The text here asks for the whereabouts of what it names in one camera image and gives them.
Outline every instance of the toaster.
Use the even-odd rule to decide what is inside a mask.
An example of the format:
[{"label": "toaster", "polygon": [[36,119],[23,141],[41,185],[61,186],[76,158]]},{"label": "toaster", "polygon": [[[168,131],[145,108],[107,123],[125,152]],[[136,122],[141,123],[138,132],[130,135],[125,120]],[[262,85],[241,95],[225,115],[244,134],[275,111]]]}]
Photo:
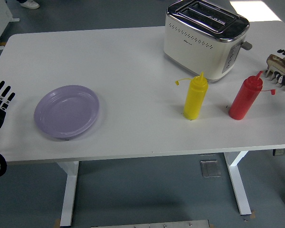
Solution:
[{"label": "toaster", "polygon": [[186,69],[217,81],[233,67],[249,21],[203,0],[180,0],[166,11],[164,52]]}]

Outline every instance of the toaster slot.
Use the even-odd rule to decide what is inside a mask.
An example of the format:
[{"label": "toaster slot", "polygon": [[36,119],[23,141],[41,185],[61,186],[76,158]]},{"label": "toaster slot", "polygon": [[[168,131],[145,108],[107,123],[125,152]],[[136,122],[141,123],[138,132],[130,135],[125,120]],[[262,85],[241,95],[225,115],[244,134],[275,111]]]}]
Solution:
[{"label": "toaster slot", "polygon": [[216,32],[236,19],[236,17],[223,12],[220,8],[213,8],[199,1],[194,2],[179,13]]},{"label": "toaster slot", "polygon": [[219,21],[213,20],[212,18],[200,14],[190,8],[185,9],[181,14],[214,31],[219,31],[224,27],[224,24],[220,23]]}]

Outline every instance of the plate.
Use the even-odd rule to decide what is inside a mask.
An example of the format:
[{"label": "plate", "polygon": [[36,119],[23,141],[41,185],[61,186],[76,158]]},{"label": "plate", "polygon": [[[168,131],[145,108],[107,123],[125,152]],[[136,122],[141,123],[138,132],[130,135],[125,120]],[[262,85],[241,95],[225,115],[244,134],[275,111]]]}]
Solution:
[{"label": "plate", "polygon": [[99,112],[97,95],[84,86],[68,85],[45,95],[34,112],[37,127],[55,138],[69,138],[87,130]]}]

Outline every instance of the white table leg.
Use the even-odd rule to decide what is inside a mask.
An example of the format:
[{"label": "white table leg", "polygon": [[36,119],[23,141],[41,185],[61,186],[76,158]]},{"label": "white table leg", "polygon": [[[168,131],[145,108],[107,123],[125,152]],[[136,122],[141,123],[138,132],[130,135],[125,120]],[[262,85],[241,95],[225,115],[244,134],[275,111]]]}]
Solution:
[{"label": "white table leg", "polygon": [[67,173],[66,191],[63,200],[60,226],[69,227],[72,223],[79,162],[58,162],[58,165]]},{"label": "white table leg", "polygon": [[238,170],[238,162],[247,154],[247,152],[248,151],[224,153],[233,186],[233,191],[237,199],[237,206],[241,215],[251,215],[251,210],[245,193],[244,185]]}]

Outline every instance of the gray floor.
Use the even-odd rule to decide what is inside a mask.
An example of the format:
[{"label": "gray floor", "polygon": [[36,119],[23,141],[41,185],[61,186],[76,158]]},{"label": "gray floor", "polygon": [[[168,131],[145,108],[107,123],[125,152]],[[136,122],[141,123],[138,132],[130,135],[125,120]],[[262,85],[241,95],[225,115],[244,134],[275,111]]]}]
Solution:
[{"label": "gray floor", "polygon": [[[163,26],[174,0],[38,2],[40,9],[29,10],[8,0],[21,21],[7,26],[2,41],[17,33]],[[234,10],[227,0],[213,2]],[[264,2],[285,22],[285,0]],[[219,161],[221,177],[202,177],[200,161],[208,159]],[[239,168],[255,218],[239,215],[222,154],[81,162],[72,227],[208,219],[215,228],[285,228],[285,156],[249,152]],[[0,178],[0,228],[54,227],[66,177],[54,163],[10,165]]]}]

